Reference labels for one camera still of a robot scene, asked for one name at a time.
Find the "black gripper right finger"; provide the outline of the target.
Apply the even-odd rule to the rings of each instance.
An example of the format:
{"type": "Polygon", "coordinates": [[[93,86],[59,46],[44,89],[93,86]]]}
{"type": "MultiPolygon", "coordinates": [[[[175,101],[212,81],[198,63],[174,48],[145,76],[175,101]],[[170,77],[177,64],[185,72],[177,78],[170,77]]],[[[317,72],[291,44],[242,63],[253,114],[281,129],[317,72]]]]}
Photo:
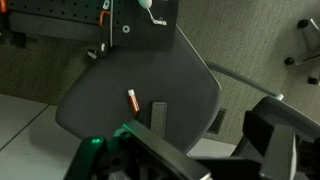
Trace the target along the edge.
{"type": "Polygon", "coordinates": [[[264,97],[246,111],[233,155],[262,163],[263,179],[292,180],[301,172],[320,180],[320,124],[288,104],[264,97]]]}

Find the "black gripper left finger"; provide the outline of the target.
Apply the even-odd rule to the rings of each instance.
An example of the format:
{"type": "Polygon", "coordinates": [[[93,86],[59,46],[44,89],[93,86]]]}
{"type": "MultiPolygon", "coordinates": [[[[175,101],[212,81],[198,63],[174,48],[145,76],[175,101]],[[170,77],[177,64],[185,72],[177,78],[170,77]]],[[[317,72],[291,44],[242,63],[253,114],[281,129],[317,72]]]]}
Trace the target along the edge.
{"type": "Polygon", "coordinates": [[[83,139],[64,180],[209,180],[211,172],[138,121],[83,139]]]}

